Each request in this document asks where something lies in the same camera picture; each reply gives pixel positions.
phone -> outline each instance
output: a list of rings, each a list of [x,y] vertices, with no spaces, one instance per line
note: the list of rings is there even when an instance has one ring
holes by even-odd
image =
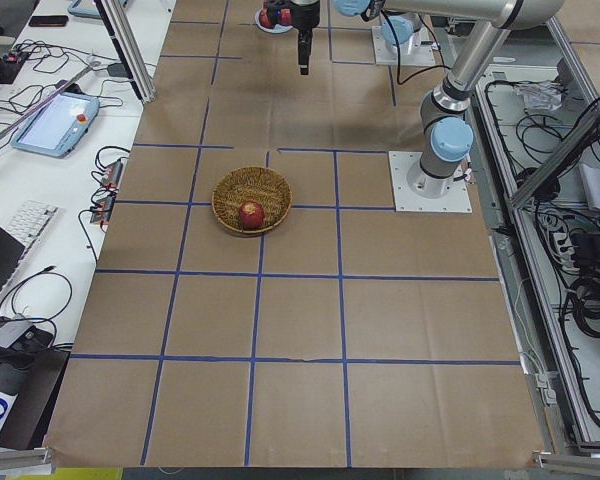
[[[69,21],[66,15],[34,15],[29,20],[30,27],[64,27]]]

apple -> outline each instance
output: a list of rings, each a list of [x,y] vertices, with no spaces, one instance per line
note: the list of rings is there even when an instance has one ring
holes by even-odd
[[[247,200],[240,206],[238,220],[246,230],[255,230],[264,223],[264,208],[258,202]]]

woven basket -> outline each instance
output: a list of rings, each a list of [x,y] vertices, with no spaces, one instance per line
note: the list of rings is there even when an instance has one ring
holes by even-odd
[[[257,230],[243,229],[238,220],[240,207],[248,200],[264,208],[264,223]],[[259,235],[277,227],[286,218],[291,208],[291,189],[282,175],[269,168],[239,168],[213,189],[211,207],[218,222],[231,233]]]

tablet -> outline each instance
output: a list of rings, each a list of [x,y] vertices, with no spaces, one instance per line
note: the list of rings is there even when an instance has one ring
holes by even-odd
[[[18,130],[11,146],[50,157],[64,157],[76,146],[98,115],[95,97],[61,93]]]

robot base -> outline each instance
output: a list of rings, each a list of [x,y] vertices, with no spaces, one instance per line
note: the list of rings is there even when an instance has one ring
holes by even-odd
[[[420,152],[389,152],[391,184],[396,212],[472,213],[465,182],[452,182],[447,194],[440,198],[425,198],[413,191],[407,182],[411,167],[420,161]],[[458,167],[455,176],[462,175]]]
[[[429,32],[424,28],[417,35],[420,35],[420,42],[429,41]],[[387,47],[387,42],[382,36],[379,26],[371,27],[371,36],[373,38],[373,51],[376,54],[376,65],[397,65],[398,55]],[[436,59],[433,56],[431,45],[415,46],[412,38],[407,44],[400,47],[400,64],[414,67],[431,67],[435,65]]]

